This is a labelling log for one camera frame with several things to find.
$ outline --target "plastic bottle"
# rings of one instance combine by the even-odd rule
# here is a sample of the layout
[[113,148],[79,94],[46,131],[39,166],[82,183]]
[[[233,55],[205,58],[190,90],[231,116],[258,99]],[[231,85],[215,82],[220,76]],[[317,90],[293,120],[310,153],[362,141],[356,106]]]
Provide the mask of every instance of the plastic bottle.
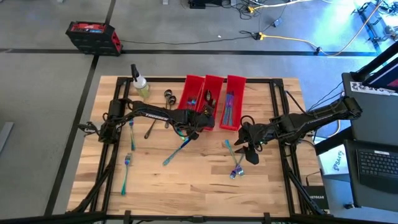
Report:
[[134,81],[132,84],[136,88],[138,95],[146,99],[149,97],[149,85],[147,80],[138,72],[136,64],[131,64],[131,75]]

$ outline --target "metal spoon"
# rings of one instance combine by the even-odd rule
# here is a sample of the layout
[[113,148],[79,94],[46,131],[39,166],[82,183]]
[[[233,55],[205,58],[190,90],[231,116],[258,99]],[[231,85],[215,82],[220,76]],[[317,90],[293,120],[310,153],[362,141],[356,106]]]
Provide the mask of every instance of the metal spoon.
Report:
[[152,123],[152,125],[150,126],[150,128],[148,129],[148,131],[145,133],[144,139],[147,139],[150,135],[150,132],[152,131],[152,128],[154,127],[156,120],[154,120],[154,122]]
[[[166,98],[166,109],[167,109],[168,100],[173,95],[173,92],[171,90],[166,90],[166,91],[164,91],[163,95]],[[144,139],[149,138],[150,132],[152,131],[152,128],[154,127],[155,122],[156,122],[156,120],[154,120],[154,122],[152,123],[152,125],[150,126],[148,131],[145,133]]]
[[[172,105],[175,104],[175,102],[177,101],[177,98],[175,96],[170,96],[167,99],[167,103],[170,105],[170,109],[172,109]],[[166,122],[166,124],[164,125],[165,128],[169,128],[169,124],[168,122]]]

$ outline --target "black metal frame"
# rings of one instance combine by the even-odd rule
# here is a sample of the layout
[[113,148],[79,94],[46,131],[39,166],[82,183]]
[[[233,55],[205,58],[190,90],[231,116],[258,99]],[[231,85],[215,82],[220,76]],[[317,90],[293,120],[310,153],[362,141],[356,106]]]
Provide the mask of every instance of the black metal frame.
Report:
[[[148,82],[184,82],[185,78],[147,78]],[[114,99],[118,99],[121,92],[122,86],[124,86],[123,97],[128,97],[130,84],[132,78],[119,77],[116,82],[116,88],[114,92]],[[265,83],[268,84],[271,91],[272,108],[274,110],[274,116],[279,115],[276,90],[275,87],[279,88],[281,95],[283,113],[289,113],[289,104],[284,90],[284,84],[282,79],[278,78],[248,78],[248,83]],[[93,188],[90,190],[85,199],[79,204],[74,210],[67,212],[63,215],[44,215],[41,217],[29,217],[29,218],[16,218],[10,220],[0,220],[0,224],[5,223],[88,223],[105,220],[124,220],[124,223],[130,224],[134,220],[177,220],[177,221],[189,221],[193,223],[203,223],[207,221],[224,221],[224,222],[262,222],[265,224],[271,224],[271,222],[294,222],[294,223],[374,223],[362,220],[350,220],[344,218],[334,218],[329,215],[319,215],[314,210],[315,203],[311,200],[308,193],[305,191],[300,180],[300,169],[295,153],[296,146],[289,146],[291,153],[292,167],[290,168],[286,158],[285,146],[279,144],[280,157],[282,163],[282,172],[285,182],[285,191],[287,194],[287,204],[289,208],[290,217],[273,218],[269,213],[264,213],[263,217],[206,217],[206,216],[164,216],[164,215],[131,215],[131,211],[126,211],[124,215],[107,215],[109,198],[111,195],[111,186],[113,181],[113,174],[116,165],[116,158],[118,155],[120,137],[117,142],[113,145],[111,158],[107,166],[106,157],[109,149],[109,144],[103,144],[101,157],[98,164],[98,172],[96,176],[96,182]],[[101,211],[96,212],[96,206],[98,202],[98,192],[102,184],[106,180],[105,193],[103,197],[103,206]],[[294,200],[292,196],[292,188],[290,181],[295,185],[298,192],[298,199],[300,204],[300,211],[302,214],[297,214],[294,209]]]
[[[355,4],[355,8],[354,11],[351,14],[354,14],[355,12],[357,12],[359,14],[359,17],[361,18],[362,22],[365,23],[366,20],[368,19],[365,15],[365,10],[369,5],[369,2],[364,3],[362,6],[358,6],[356,3]],[[376,32],[374,31],[374,28],[372,25],[369,25],[370,22],[368,22],[365,26],[366,32],[369,35],[369,41],[372,42],[374,49],[376,50],[376,53],[379,55],[381,54],[381,49],[379,46],[378,41],[381,40],[381,37],[377,36]]]

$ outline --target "white cable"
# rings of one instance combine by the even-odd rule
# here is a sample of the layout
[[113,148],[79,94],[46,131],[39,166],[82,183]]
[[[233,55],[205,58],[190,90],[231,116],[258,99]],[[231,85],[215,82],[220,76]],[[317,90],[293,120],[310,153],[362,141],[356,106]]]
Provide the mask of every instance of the white cable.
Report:
[[312,1],[312,0],[297,0],[297,1],[291,1],[291,2],[288,2],[288,3],[275,4],[275,5],[265,5],[265,4],[258,3],[258,2],[254,1],[254,0],[250,0],[250,1],[260,5],[261,7],[279,7],[279,6],[287,6],[289,4],[295,4],[295,3],[298,3],[298,2],[306,2],[306,1]]
[[343,6],[347,6],[347,5],[349,5],[349,4],[346,4],[346,3],[342,3],[343,1],[340,1],[340,2],[336,2],[336,1],[327,1],[327,0],[321,0],[321,1],[323,1],[323,2],[326,2],[326,3],[330,3],[330,4],[339,4],[339,5],[343,5]]

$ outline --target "sticker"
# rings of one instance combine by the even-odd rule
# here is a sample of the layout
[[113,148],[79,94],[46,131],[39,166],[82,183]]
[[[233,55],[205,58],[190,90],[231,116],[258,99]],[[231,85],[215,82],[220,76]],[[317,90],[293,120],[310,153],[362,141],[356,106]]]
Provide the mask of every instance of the sticker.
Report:
[[362,85],[361,82],[350,82],[350,86],[351,86],[351,91],[360,92],[360,93],[370,93],[370,94],[387,95],[387,96],[398,95],[392,90],[364,86]]
[[390,156],[390,154],[388,152],[382,152],[382,151],[375,150],[374,153]]

